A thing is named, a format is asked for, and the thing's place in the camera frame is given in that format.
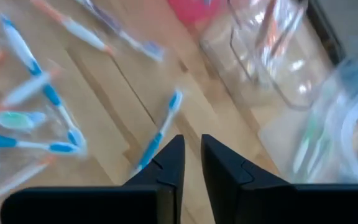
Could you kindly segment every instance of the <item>blue toothbrush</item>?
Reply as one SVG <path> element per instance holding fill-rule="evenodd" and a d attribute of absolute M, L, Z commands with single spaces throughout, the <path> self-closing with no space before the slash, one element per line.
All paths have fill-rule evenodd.
<path fill-rule="evenodd" d="M 167 133 L 169 127 L 171 126 L 172 121 L 175 118 L 175 115 L 179 112 L 182 99 L 183 99 L 183 93 L 179 90 L 175 91 L 169 102 L 168 115 L 165 118 L 162 127 L 160 128 L 158 133 L 154 136 L 153 140 L 150 141 L 146 151 L 142 156 L 142 159 L 139 161 L 138 165 L 136 166 L 136 169 L 133 171 L 132 176 L 136 175 L 138 172 L 144 169 L 144 167 L 146 167 L 147 164 L 149 164 L 149 162 L 153 159 L 153 156 L 157 152 L 158 147 L 160 147 L 162 139 L 164 135 Z"/>
<path fill-rule="evenodd" d="M 21 148 L 31 148 L 31 149 L 43 149 L 52 154 L 59 154 L 59 155 L 82 156 L 85 153 L 84 150 L 70 143 L 53 142 L 51 144 L 43 144 L 37 142 L 20 141 L 2 135 L 0 135 L 0 147 L 21 147 Z"/>
<path fill-rule="evenodd" d="M 16 29 L 12 21 L 8 17 L 1 15 L 1 22 L 14 53 L 27 67 L 31 75 L 37 77 L 43 74 L 40 65 L 38 64 L 35 57 L 32 55 L 30 48 L 27 46 L 26 42 L 20 35 L 19 31 Z M 81 131 L 75 126 L 74 122 L 71 120 L 70 115 L 64 107 L 61 98 L 59 97 L 53 86 L 51 86 L 51 84 L 45 85 L 43 91 L 44 95 L 53 105 L 56 106 L 63 119 L 66 121 L 69 129 L 67 137 L 70 142 L 78 147 L 86 147 L 86 140 L 84 136 L 82 135 Z"/>

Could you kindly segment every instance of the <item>wooden table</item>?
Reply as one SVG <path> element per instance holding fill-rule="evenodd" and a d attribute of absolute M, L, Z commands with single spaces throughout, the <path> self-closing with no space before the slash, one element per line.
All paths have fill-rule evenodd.
<path fill-rule="evenodd" d="M 28 1 L 0 0 L 0 12 L 16 23 L 41 64 L 52 60 L 64 68 L 54 84 L 89 148 L 87 160 L 59 159 L 19 189 L 123 184 L 161 124 L 174 89 L 179 87 L 185 92 L 185 100 L 162 147 L 176 134 L 186 139 L 182 222 L 213 223 L 201 171 L 202 134 L 212 134 L 270 172 L 277 173 L 275 166 L 165 0 L 96 2 L 120 18 L 130 33 L 164 45 L 165 61 L 156 63 L 114 35 L 105 35 L 115 50 L 111 58 L 71 36 Z M 103 26 L 74 0 L 49 3 L 103 33 Z M 28 78 L 12 55 L 5 63 L 0 68 L 0 97 Z"/>

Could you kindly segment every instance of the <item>pink object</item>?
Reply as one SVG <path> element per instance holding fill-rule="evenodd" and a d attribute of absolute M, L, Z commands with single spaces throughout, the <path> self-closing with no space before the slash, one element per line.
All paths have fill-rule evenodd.
<path fill-rule="evenodd" d="M 177 18 L 184 25 L 192 25 L 197 21 L 213 17 L 221 8 L 223 0 L 167 0 L 175 11 Z"/>

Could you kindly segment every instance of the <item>red object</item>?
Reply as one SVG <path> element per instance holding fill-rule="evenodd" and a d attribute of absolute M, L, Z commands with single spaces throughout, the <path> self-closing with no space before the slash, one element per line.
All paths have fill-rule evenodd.
<path fill-rule="evenodd" d="M 197 21 L 213 17 L 222 6 L 222 0 L 210 0 L 211 4 L 204 0 L 167 0 L 175 11 L 177 18 L 184 25 L 192 25 Z"/>

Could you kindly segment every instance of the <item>wood surface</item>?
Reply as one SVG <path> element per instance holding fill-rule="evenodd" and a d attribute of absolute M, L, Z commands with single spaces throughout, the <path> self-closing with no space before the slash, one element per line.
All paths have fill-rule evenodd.
<path fill-rule="evenodd" d="M 182 223 L 214 223 L 201 171 L 202 134 L 212 134 L 242 156 L 277 174 L 274 164 L 220 78 L 204 63 L 198 43 L 165 0 L 96 2 L 117 16 L 140 40 L 154 40 L 166 47 L 164 62 L 154 62 L 108 34 L 74 0 L 49 0 L 49 3 L 96 30 L 113 46 L 114 57 L 76 39 L 28 0 L 0 0 L 0 12 L 16 23 L 41 64 L 46 67 L 53 61 L 64 69 L 54 85 L 87 138 L 89 149 L 87 160 L 59 159 L 18 189 L 123 184 L 164 119 L 174 89 L 181 88 L 185 93 L 182 109 L 160 148 L 174 135 L 184 135 Z M 0 26 L 0 44 L 5 43 Z M 0 97 L 26 78 L 25 69 L 10 54 L 0 68 Z"/>

